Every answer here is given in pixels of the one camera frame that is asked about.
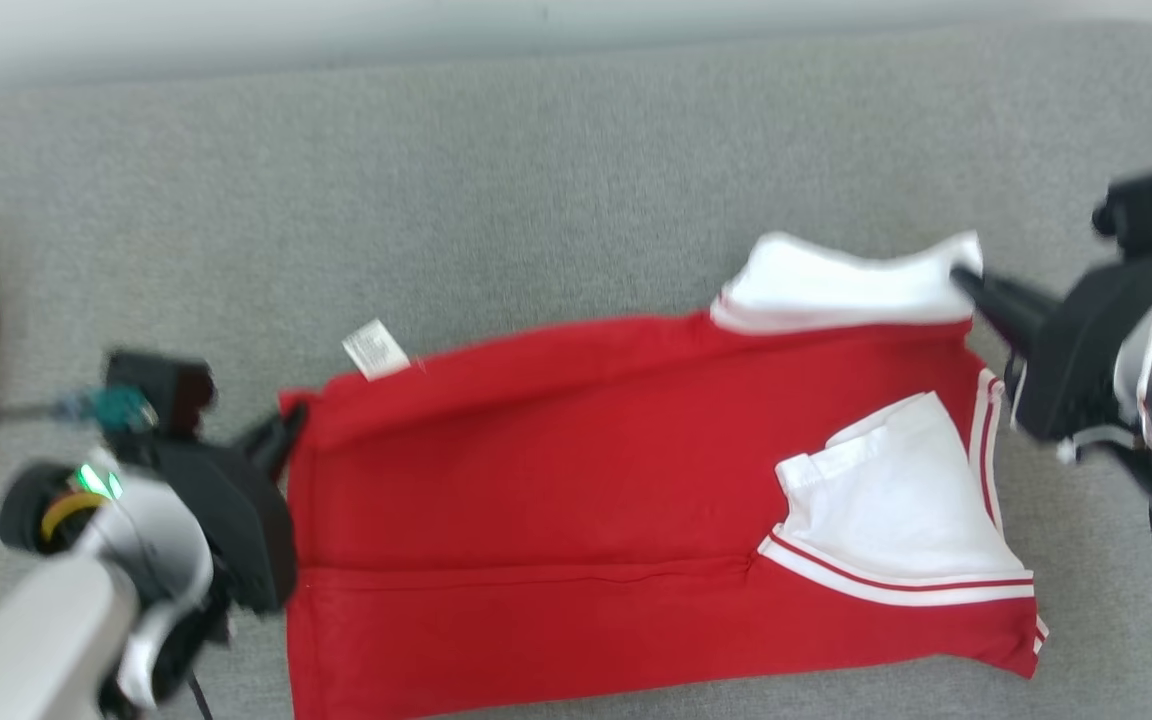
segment robotic hand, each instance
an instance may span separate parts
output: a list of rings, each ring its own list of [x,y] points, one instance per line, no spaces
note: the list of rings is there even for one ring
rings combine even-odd
[[[1152,174],[1112,184],[1092,223],[1120,259],[1064,300],[969,268],[952,276],[1011,348],[1011,424],[1066,462],[1111,452],[1149,499],[1152,530]]]
[[[207,366],[115,353],[106,386],[52,407],[94,420],[86,464],[29,467],[0,510],[8,546],[46,556],[0,605],[0,719],[131,719],[228,641],[232,606],[283,608],[296,584],[291,515],[275,483],[297,407],[227,446],[202,442]]]

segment red stripe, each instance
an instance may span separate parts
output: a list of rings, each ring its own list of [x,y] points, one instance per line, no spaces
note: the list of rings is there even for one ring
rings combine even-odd
[[[942,585],[916,585],[916,588],[910,588],[910,585],[892,585],[887,583],[877,583],[873,579],[859,578],[856,577],[856,575],[847,573],[847,570],[838,569],[835,568],[835,566],[828,564],[828,562],[820,560],[818,556],[809,555],[809,553],[794,547],[791,544],[783,541],[783,539],[781,538],[778,538],[775,536],[768,536],[768,538],[772,538],[772,541],[778,544],[778,546],[781,546],[785,550],[795,553],[795,555],[799,558],[805,558],[810,561],[813,561],[816,564],[821,566],[824,569],[829,570],[833,574],[842,575],[842,577],[848,579],[854,579],[854,582],[873,585],[873,588],[888,589],[888,591],[929,592],[929,591],[952,591],[953,589],[960,589],[960,588],[1008,588],[1009,585],[1034,584],[1032,579],[976,579],[975,582],[967,582],[967,583],[946,583]]]
[[[990,447],[990,430],[993,423],[993,386],[998,382],[998,378],[993,378],[988,386],[984,388],[984,423],[980,424],[980,495],[984,497],[984,510],[988,514],[990,520],[993,524],[998,524],[998,518],[993,516],[993,503],[990,500],[990,468],[988,463],[988,447]]]

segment yellow ring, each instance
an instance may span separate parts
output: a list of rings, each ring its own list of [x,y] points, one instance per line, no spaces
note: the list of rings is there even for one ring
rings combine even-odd
[[[41,541],[51,541],[51,536],[55,533],[60,523],[63,523],[65,518],[69,518],[75,511],[86,510],[88,507],[100,507],[104,502],[105,495],[97,495],[94,492],[76,492],[52,502],[51,507],[41,515]]]

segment white wall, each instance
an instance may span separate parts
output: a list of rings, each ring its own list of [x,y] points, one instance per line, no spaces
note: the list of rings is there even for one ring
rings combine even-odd
[[[1034,13],[1152,20],[1152,0],[0,0],[0,92]]]

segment white stripe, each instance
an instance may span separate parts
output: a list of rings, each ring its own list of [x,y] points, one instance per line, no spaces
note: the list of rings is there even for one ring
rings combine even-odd
[[[1005,537],[1002,535],[1002,507],[998,506],[998,488],[993,484],[993,445],[995,445],[995,438],[998,437],[998,415],[1000,415],[1002,400],[1000,393],[990,392],[990,382],[993,379],[995,379],[995,374],[991,373],[987,369],[980,370],[982,395],[977,399],[977,406],[986,406],[990,414],[987,423],[990,432],[982,439],[984,442],[984,468],[980,471],[983,472],[984,486],[986,486],[990,493],[990,511],[993,514],[993,525],[998,528],[998,536]]]
[[[1043,622],[1041,617],[1036,616],[1038,620],[1038,634],[1034,635],[1034,653],[1037,654],[1039,650],[1043,650],[1043,643],[1046,642],[1044,638],[1049,638],[1052,632],[1047,629],[1047,623]]]
[[[849,594],[850,597],[859,598],[861,600],[867,600],[870,602],[882,602],[882,605],[897,605],[904,607],[934,607],[945,605],[968,605],[969,602],[988,602],[995,600],[1009,600],[1009,598],[1016,597],[1033,597],[1034,585],[1028,582],[1021,582],[1009,585],[990,585],[988,588],[947,588],[937,589],[935,591],[899,591],[899,589],[890,588],[874,588],[867,583],[861,583],[857,579],[851,579],[844,577],[844,575],[836,574],[824,566],[808,560],[804,556],[797,555],[797,553],[786,550],[772,541],[771,538],[764,539],[763,545],[759,547],[759,552],[771,560],[776,562],[776,564],[782,566],[799,575],[803,578],[811,579],[813,583],[823,584],[825,588],[835,589],[835,591]],[[1011,574],[1000,574],[993,575],[993,577],[978,577],[983,579],[1011,579]],[[945,584],[954,583],[956,579],[938,579],[937,583],[929,584]]]
[[[1007,424],[1016,429],[1016,407],[1020,407],[1020,396],[1025,392],[1025,378],[1029,378],[1029,363],[1020,365],[1020,379],[1016,381],[1016,392],[1011,393],[1011,414],[1007,416]]]
[[[856,578],[867,579],[867,582],[870,583],[881,583],[886,585],[905,585],[905,588],[914,589],[914,588],[927,588],[929,585],[948,585],[956,583],[991,583],[991,582],[996,582],[996,579],[1008,579],[1009,582],[1016,582],[1016,583],[1030,583],[1033,582],[1034,578],[1033,571],[1030,570],[1010,570],[1006,573],[970,573],[963,575],[947,575],[947,577],[938,577],[938,578],[897,578],[895,577],[895,575],[882,575],[880,573],[862,570],[861,568],[856,568],[855,564],[850,564],[850,562],[838,560],[838,558],[828,555],[828,553],[821,552],[810,546],[810,544],[808,543],[801,541],[799,538],[786,537],[781,532],[783,528],[785,528],[783,524],[776,524],[776,528],[773,529],[773,533],[776,535],[776,538],[774,539],[771,537],[764,538],[763,544],[758,546],[758,551],[763,552],[765,547],[770,546],[770,544],[776,544],[776,541],[782,541],[785,544],[788,544],[788,546],[793,546],[794,550],[803,551],[804,553],[806,553],[806,555],[820,560],[820,562],[824,562],[829,568],[835,568],[841,573],[855,575]],[[805,558],[803,560],[805,562],[812,562]]]

